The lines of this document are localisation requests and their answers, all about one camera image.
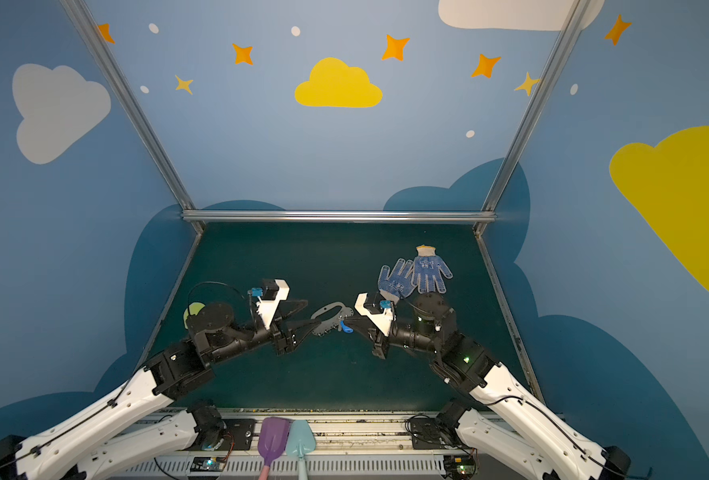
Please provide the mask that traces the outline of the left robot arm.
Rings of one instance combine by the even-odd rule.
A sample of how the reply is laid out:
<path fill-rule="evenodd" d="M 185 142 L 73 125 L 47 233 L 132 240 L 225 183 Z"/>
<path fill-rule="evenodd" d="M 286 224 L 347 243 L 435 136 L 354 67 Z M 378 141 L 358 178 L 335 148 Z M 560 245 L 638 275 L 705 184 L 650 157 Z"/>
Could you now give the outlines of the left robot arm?
<path fill-rule="evenodd" d="M 188 338 L 152 356 L 130 379 L 39 434 L 0 440 L 2 479 L 106 479 L 144 460 L 186 450 L 206 440 L 218 444 L 224 422 L 212 404 L 188 408 L 162 423 L 128 432 L 136 421 L 188 396 L 214 379 L 214 366 L 270 344 L 279 354 L 300 346 L 318 319 L 296 321 L 306 301 L 258 300 L 252 323 L 238 325 L 224 302 L 188 313 Z"/>

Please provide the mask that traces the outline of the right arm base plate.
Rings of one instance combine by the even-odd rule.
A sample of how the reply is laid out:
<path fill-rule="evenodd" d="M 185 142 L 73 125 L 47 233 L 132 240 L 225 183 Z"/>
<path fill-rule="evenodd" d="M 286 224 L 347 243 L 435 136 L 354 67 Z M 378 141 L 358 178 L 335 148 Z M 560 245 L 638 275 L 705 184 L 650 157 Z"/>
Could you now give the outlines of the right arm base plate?
<path fill-rule="evenodd" d="M 433 417 L 412 416 L 404 422 L 404 429 L 414 450 L 451 449 L 476 452 L 475 448 L 464 444 L 453 429 Z"/>

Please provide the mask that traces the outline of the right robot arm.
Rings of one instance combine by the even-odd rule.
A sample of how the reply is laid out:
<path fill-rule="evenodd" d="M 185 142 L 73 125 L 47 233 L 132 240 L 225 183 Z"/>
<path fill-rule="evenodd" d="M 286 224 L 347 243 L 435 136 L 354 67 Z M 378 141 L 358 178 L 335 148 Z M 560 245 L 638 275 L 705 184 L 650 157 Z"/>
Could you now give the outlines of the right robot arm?
<path fill-rule="evenodd" d="M 620 448 L 600 446 L 550 411 L 502 362 L 458 330 L 456 313 L 441 295 L 421 294 L 412 310 L 413 322 L 400 322 L 389 301 L 362 293 L 344 325 L 367 338 L 378 358 L 392 347 L 430 355 L 430 368 L 444 383 L 505 422 L 493 424 L 459 402 L 446 405 L 437 419 L 462 445 L 527 479 L 626 478 L 631 461 Z"/>

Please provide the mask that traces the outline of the blue-capped keys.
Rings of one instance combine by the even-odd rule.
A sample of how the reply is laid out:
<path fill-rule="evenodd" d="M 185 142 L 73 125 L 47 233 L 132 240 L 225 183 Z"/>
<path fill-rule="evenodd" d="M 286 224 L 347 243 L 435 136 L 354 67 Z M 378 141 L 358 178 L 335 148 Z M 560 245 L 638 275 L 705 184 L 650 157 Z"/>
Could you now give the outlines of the blue-capped keys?
<path fill-rule="evenodd" d="M 343 321 L 340 321 L 340 331 L 347 333 L 347 334 L 354 332 L 354 330 L 352 330 L 352 328 L 348 327 Z"/>

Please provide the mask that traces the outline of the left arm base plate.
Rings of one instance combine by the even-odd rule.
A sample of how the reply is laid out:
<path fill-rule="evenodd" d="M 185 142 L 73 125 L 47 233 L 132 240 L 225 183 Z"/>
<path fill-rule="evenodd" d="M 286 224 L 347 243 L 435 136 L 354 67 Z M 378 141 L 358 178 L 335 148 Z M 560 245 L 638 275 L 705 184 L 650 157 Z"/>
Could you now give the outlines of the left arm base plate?
<path fill-rule="evenodd" d="M 204 451 L 248 451 L 252 448 L 254 433 L 255 419 L 224 419 L 222 426 L 200 436 L 196 448 Z"/>

